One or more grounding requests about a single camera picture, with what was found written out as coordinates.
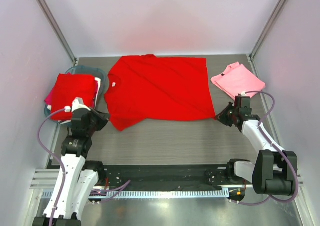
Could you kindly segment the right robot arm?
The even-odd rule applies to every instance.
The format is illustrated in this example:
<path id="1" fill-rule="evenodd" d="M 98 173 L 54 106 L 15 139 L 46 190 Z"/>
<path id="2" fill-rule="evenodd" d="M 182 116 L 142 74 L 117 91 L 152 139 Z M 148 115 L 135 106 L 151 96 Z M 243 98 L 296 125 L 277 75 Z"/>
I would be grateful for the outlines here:
<path id="1" fill-rule="evenodd" d="M 293 199 L 298 194 L 298 156 L 283 149 L 252 111 L 250 96 L 237 95 L 234 102 L 228 103 L 216 116 L 222 124 L 235 126 L 257 151 L 255 163 L 238 160 L 225 171 L 225 177 L 233 184 L 242 179 L 251 182 L 257 194 Z"/>

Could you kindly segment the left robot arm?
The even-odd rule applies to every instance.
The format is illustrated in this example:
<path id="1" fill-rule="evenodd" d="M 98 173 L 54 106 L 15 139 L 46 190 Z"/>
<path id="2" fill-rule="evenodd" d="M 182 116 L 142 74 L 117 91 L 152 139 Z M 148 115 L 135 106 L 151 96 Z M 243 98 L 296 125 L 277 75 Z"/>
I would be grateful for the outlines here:
<path id="1" fill-rule="evenodd" d="M 41 140 L 41 147 L 57 160 L 60 169 L 51 199 L 42 216 L 33 220 L 33 225 L 81 225 L 81 217 L 96 185 L 106 180 L 106 172 L 101 161 L 88 161 L 92 146 L 92 136 L 102 130 L 110 115 L 93 108 L 70 109 L 66 106 L 56 111 L 71 112 L 71 135 L 63 141 L 61 157 L 57 157 Z"/>

